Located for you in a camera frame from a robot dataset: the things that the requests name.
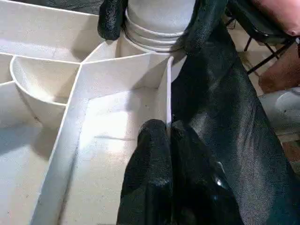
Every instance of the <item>curved compartment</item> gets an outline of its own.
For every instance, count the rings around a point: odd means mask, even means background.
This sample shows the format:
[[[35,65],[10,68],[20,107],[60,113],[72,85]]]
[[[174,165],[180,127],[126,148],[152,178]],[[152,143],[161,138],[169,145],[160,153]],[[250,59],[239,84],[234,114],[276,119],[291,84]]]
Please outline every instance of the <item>curved compartment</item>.
[[[144,54],[82,66],[32,225],[57,224],[60,209],[58,224],[116,222],[141,125],[170,126],[172,60]]]
[[[0,84],[13,80],[9,71],[9,64],[12,58],[13,56],[10,54],[0,53]]]
[[[78,64],[14,57],[10,71],[35,116],[47,126],[59,126],[78,71]]]
[[[29,224],[57,127],[37,120],[14,82],[0,96],[0,224]]]

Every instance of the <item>black rubber glove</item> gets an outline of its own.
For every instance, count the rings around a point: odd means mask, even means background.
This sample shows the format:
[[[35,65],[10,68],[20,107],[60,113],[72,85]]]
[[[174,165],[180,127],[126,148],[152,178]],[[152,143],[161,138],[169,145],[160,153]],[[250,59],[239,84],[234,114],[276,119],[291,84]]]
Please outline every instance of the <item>black rubber glove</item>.
[[[174,217],[184,225],[243,225],[225,174],[196,132],[181,121],[171,129]]]
[[[119,38],[127,5],[128,0],[104,1],[99,10],[98,32],[101,37],[107,40]],[[226,5],[227,0],[196,1],[194,16],[189,27],[190,31],[185,40],[187,53],[195,54],[200,51],[202,45],[220,22]]]
[[[117,224],[166,225],[171,222],[173,176],[165,124],[147,121],[125,170]]]

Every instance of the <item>tray compartment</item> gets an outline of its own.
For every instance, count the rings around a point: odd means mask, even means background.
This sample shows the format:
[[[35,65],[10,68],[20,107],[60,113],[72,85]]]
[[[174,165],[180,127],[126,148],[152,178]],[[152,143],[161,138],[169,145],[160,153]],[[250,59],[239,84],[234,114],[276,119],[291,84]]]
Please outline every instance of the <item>tray compartment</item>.
[[[170,125],[172,60],[144,54],[82,66],[33,225],[56,224],[59,214],[59,224],[115,223],[140,126]]]
[[[28,224],[57,136],[14,82],[0,85],[0,224]]]

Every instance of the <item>white plastic surface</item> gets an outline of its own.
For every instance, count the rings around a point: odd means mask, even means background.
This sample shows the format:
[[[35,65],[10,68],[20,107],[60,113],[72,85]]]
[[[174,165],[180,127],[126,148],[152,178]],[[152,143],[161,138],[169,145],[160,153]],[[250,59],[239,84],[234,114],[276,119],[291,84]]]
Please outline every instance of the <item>white plastic surface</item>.
[[[81,62],[101,42],[98,16],[0,1],[0,52]]]
[[[43,126],[14,82],[0,85],[0,224],[30,221],[57,130]]]
[[[170,54],[97,22],[0,0],[0,225],[114,224],[140,126],[170,131]]]
[[[60,224],[115,223],[139,128],[153,118],[170,125],[171,64],[144,54],[82,66],[32,224],[58,218],[73,157]]]

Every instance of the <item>gloved hand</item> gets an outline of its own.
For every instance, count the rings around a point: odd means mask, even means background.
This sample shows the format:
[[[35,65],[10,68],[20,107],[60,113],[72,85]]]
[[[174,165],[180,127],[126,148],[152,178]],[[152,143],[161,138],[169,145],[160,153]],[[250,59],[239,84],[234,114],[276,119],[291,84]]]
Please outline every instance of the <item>gloved hand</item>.
[[[98,32],[107,40],[120,36],[128,0],[105,0],[99,9]],[[227,0],[197,0],[190,31],[185,40],[185,50],[196,54],[219,24]]]
[[[124,175],[117,224],[242,225],[220,164],[195,131],[160,120],[141,128]]]
[[[174,217],[178,224],[243,225],[222,165],[196,132],[177,121],[171,129]]]
[[[117,224],[170,224],[172,162],[165,124],[149,120],[126,167]]]

